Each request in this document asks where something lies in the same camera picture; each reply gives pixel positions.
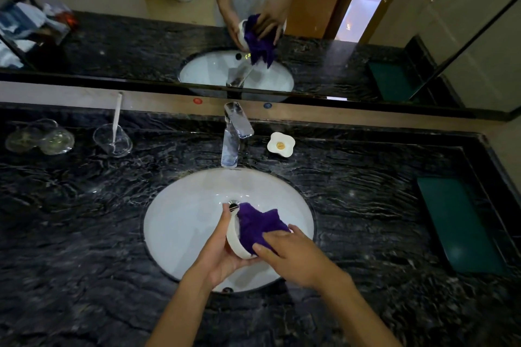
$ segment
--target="purple cloth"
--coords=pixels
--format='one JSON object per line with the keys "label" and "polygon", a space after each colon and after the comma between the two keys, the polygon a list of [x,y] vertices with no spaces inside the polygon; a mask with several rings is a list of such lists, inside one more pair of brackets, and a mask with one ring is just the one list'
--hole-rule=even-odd
{"label": "purple cloth", "polygon": [[262,58],[264,62],[268,64],[268,68],[275,61],[275,36],[277,36],[277,28],[268,33],[263,39],[257,39],[257,35],[253,32],[253,27],[257,23],[257,19],[260,14],[250,15],[244,26],[244,40],[250,47],[250,53],[252,55],[252,65],[255,65],[257,61]]}
{"label": "purple cloth", "polygon": [[255,255],[252,248],[254,243],[264,245],[273,251],[271,245],[262,237],[264,232],[273,232],[274,230],[290,232],[290,228],[280,220],[279,211],[276,208],[262,213],[249,203],[241,203],[237,217],[240,226],[239,241],[244,249],[253,255]]}

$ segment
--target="black marble countertop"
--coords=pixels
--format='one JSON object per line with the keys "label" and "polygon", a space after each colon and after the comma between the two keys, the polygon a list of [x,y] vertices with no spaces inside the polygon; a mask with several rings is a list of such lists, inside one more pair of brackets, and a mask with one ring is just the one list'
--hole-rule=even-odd
{"label": "black marble countertop", "polygon": [[[94,127],[110,118],[106,112],[3,115],[55,118],[76,143],[59,156],[0,149],[0,344],[143,345],[177,286],[147,255],[144,214],[169,184],[219,167],[224,122],[123,113],[134,149],[110,159],[92,141]],[[405,345],[519,341],[520,280],[447,272],[420,211],[414,179],[425,175],[456,176],[480,207],[490,207],[456,141],[270,121],[254,128],[240,166],[271,173],[303,195],[316,220],[316,244],[352,275]],[[14,129],[5,123],[0,140]],[[266,150],[273,130],[296,137],[290,158]],[[251,293],[212,295],[195,345],[344,342],[316,292],[280,280]]]}
{"label": "black marble countertop", "polygon": [[[235,48],[225,28],[81,12],[78,19],[80,28],[63,44],[69,66],[61,73],[176,82],[187,60]],[[294,92],[375,101],[380,95],[366,63],[402,63],[402,51],[285,36],[277,61],[293,75]]]}

